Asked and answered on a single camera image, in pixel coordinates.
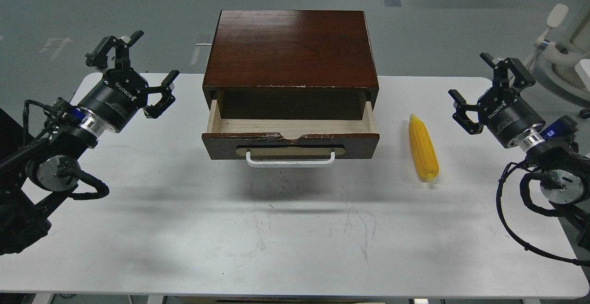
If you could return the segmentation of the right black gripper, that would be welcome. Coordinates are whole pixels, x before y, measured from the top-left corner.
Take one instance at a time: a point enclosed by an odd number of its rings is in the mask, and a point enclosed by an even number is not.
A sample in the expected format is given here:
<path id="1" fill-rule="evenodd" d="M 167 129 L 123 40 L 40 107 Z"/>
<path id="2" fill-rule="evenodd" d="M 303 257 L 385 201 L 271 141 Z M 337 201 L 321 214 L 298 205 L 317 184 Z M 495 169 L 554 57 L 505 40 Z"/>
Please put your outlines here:
<path id="1" fill-rule="evenodd" d="M 481 134 L 484 126 L 506 149 L 514 148 L 516 138 L 528 129 L 540 130 L 546 122 L 520 98 L 519 93 L 537 83 L 535 77 L 518 58 L 504 60 L 481 53 L 480 58 L 493 69 L 492 88 L 478 98 L 478 104 L 468 104 L 455 89 L 448 91 L 454 100 L 453 119 L 470 135 Z M 474 122 L 467 112 L 478 113 Z"/>

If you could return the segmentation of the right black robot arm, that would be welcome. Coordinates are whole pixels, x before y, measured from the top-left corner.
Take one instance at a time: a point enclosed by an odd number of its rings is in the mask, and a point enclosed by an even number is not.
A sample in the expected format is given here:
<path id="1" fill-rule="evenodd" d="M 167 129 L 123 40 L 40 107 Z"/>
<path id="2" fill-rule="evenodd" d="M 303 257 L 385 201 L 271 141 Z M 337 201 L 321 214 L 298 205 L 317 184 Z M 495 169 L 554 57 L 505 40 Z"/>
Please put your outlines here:
<path id="1" fill-rule="evenodd" d="M 521 148 L 525 160 L 519 167 L 526 170 L 519 184 L 523 203 L 540 215 L 565 218 L 578 231 L 577 245 L 588 249 L 589 214 L 578 203 L 589 199 L 589 159 L 578 153 L 577 123 L 563 116 L 546 127 L 520 95 L 536 82 L 522 62 L 498 60 L 489 53 L 480 57 L 493 69 L 492 86 L 476 104 L 449 90 L 453 119 L 470 135 L 487 128 L 504 148 Z"/>

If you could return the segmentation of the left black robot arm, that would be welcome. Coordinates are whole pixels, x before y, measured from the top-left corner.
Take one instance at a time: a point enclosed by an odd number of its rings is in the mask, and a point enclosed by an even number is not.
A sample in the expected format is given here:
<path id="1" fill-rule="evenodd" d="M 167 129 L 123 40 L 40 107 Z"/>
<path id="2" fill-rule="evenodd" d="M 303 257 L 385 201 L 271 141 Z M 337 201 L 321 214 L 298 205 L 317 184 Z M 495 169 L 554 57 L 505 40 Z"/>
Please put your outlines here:
<path id="1" fill-rule="evenodd" d="M 156 119 L 175 102 L 171 71 L 157 87 L 131 66 L 130 48 L 142 37 L 107 36 L 86 65 L 101 80 L 74 106 L 25 100 L 19 124 L 1 113 L 1 253 L 17 254 L 48 235 L 49 216 L 66 199 L 95 200 L 109 187 L 85 172 L 78 159 L 105 131 L 121 132 L 139 110 Z"/>

